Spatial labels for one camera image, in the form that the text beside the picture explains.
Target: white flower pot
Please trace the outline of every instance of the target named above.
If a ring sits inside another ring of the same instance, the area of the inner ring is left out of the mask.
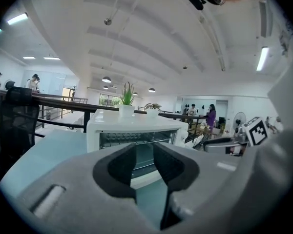
[[[150,108],[148,108],[147,110],[146,110],[146,114],[149,116],[149,117],[151,117],[151,118],[155,118],[155,117],[157,117],[158,116],[158,114],[159,114],[159,110],[157,110],[157,109],[150,109]]]
[[[134,111],[135,111],[134,106],[128,106],[128,105],[119,106],[120,117],[124,117],[124,118],[132,117]]]

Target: purple dress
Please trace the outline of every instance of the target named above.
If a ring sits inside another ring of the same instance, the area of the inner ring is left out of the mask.
[[[206,119],[207,125],[210,127],[213,127],[215,118],[216,118],[216,111],[213,110],[207,115],[207,119]]]

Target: aloe plant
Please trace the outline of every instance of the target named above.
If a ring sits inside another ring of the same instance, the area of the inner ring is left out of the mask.
[[[130,85],[129,82],[126,82],[124,85],[124,90],[122,90],[122,95],[123,97],[121,97],[122,100],[122,105],[128,105],[130,106],[134,100],[134,97],[132,96],[133,94],[133,87],[132,85]]]
[[[158,109],[159,111],[161,110],[160,107],[162,107],[161,105],[159,105],[158,103],[148,103],[147,105],[145,105],[145,109]]]

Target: potted plant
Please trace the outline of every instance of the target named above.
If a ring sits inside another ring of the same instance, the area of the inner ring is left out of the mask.
[[[147,115],[150,117],[157,117],[159,112],[161,111],[160,107],[162,106],[157,103],[148,103],[147,105],[145,105]]]
[[[135,107],[131,106],[134,97],[132,96],[133,94],[133,87],[130,85],[129,82],[126,82],[124,85],[124,90],[122,90],[122,95],[121,97],[122,104],[119,107],[119,114],[121,117],[131,117],[133,112],[135,111]]]

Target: smoke detector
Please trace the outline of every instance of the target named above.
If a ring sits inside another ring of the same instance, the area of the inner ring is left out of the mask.
[[[112,20],[110,18],[107,18],[104,20],[104,24],[110,26],[112,24]]]

